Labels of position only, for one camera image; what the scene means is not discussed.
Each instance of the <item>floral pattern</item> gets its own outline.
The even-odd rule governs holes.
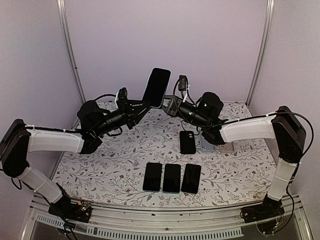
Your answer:
[[[110,102],[100,107],[114,110]],[[225,103],[222,119],[249,117],[245,104]],[[152,109],[133,129],[120,136],[105,136],[93,154],[65,153],[53,180],[74,198],[94,202],[147,207],[210,207],[262,200],[276,170],[263,139],[234,142],[233,153],[201,152],[196,136],[196,154],[180,154],[181,119]],[[186,130],[194,126],[183,123]],[[145,192],[142,189],[146,164],[201,165],[198,194]]]

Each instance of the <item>vertical metal post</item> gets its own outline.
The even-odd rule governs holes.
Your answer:
[[[267,47],[267,42],[268,42],[268,38],[269,38],[269,32],[270,32],[271,23],[272,23],[274,4],[275,4],[274,0],[267,0],[264,27],[263,27],[263,35],[262,35],[259,55],[258,55],[258,59],[256,61],[249,93],[248,93],[248,96],[245,101],[245,104],[248,106],[248,108],[252,104],[252,101],[253,101],[253,98],[255,95],[255,91],[257,88],[262,64],[263,64],[263,60],[264,60],[264,56],[265,56],[265,52],[266,52],[266,47]]]
[[[79,94],[79,98],[80,98],[82,104],[84,104],[86,102],[86,97],[85,97],[85,92],[84,92],[84,89],[83,89],[81,81],[80,81],[79,72],[78,72],[78,68],[77,68],[77,64],[76,64],[76,59],[75,59],[74,51],[73,51],[72,44],[71,44],[71,37],[70,37],[70,32],[69,32],[69,27],[68,27],[65,1],[64,0],[57,0],[57,6],[58,6],[58,12],[59,12],[59,17],[60,17],[62,32],[63,32],[63,36],[64,36],[64,41],[65,41],[65,45],[66,45],[66,50],[67,50],[67,53],[69,56],[69,61],[70,61],[71,68],[72,68],[75,86],[76,86],[77,92]]]

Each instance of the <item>white phone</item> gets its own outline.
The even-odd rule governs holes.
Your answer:
[[[170,79],[170,70],[158,67],[152,69],[142,100],[148,100],[151,108],[160,109],[164,102]]]

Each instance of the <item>black smartphone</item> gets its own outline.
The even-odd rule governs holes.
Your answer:
[[[187,164],[184,170],[181,192],[197,194],[201,175],[201,166]]]
[[[180,138],[180,153],[181,154],[195,154],[196,153],[196,141],[193,131],[181,131],[179,133]]]
[[[161,163],[148,162],[145,168],[142,189],[147,192],[159,192],[161,184],[161,173]]]
[[[162,191],[164,193],[178,194],[180,192],[180,179],[181,166],[179,164],[166,164]]]
[[[161,108],[170,78],[170,70],[158,67],[152,69],[142,100],[148,100],[152,108]]]

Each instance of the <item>floral tablecloth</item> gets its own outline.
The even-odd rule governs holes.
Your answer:
[[[113,103],[100,107],[114,110]],[[245,104],[225,103],[222,119],[249,117]],[[132,130],[123,127],[117,137],[104,137],[103,144],[90,155],[65,153],[53,180],[74,198],[94,202],[147,207],[210,207],[262,200],[276,170],[263,139],[234,142],[233,153],[201,152],[180,154],[180,118],[152,109]],[[195,127],[183,123],[186,130]],[[201,165],[198,194],[144,192],[148,162],[181,165],[181,181],[186,164]]]

